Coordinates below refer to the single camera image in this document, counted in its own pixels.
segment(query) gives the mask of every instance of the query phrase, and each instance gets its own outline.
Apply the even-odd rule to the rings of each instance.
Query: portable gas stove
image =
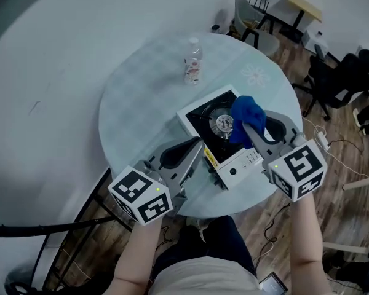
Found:
[[[245,149],[242,143],[229,142],[233,123],[231,106],[238,96],[227,85],[177,112],[187,133],[204,140],[209,172],[216,177],[215,184],[226,190],[240,183],[263,160],[254,148]]]

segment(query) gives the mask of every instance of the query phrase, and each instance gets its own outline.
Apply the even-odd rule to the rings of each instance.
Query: plastic bottle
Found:
[[[189,39],[189,53],[184,59],[186,64],[184,72],[184,82],[186,84],[196,85],[200,79],[200,69],[202,60],[202,48],[196,37]]]

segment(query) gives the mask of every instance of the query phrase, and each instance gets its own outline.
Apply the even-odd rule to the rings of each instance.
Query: blue cloth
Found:
[[[229,141],[233,143],[241,142],[246,149],[253,147],[253,143],[245,132],[242,122],[251,125],[260,135],[265,131],[265,112],[259,107],[251,96],[240,96],[232,104],[231,115],[234,119]]]

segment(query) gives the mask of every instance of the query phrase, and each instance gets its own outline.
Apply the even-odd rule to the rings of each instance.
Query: desk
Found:
[[[147,158],[160,144],[187,136],[176,112],[228,84],[241,95],[253,96],[262,108],[287,115],[302,130],[298,100],[279,66],[232,37],[207,33],[195,36],[204,53],[199,85],[183,82],[188,35],[164,36],[149,42],[107,81],[98,126],[113,177],[126,165]],[[276,190],[261,171],[261,165],[257,165],[237,187],[222,191],[213,184],[208,165],[202,160],[186,182],[188,201],[179,214],[215,218],[260,203]]]
[[[293,4],[295,7],[299,8],[300,12],[296,17],[293,26],[292,27],[283,26],[282,29],[279,31],[279,33],[289,38],[293,42],[299,43],[302,36],[301,34],[298,34],[296,29],[298,28],[298,25],[302,20],[303,15],[307,13],[312,18],[322,23],[322,12],[312,4],[308,3],[306,0],[287,0],[287,1]]]

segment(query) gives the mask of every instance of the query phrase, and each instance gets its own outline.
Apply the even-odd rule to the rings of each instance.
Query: bottle cap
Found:
[[[189,42],[190,42],[190,44],[198,44],[199,40],[196,37],[192,37],[192,38],[189,39]]]

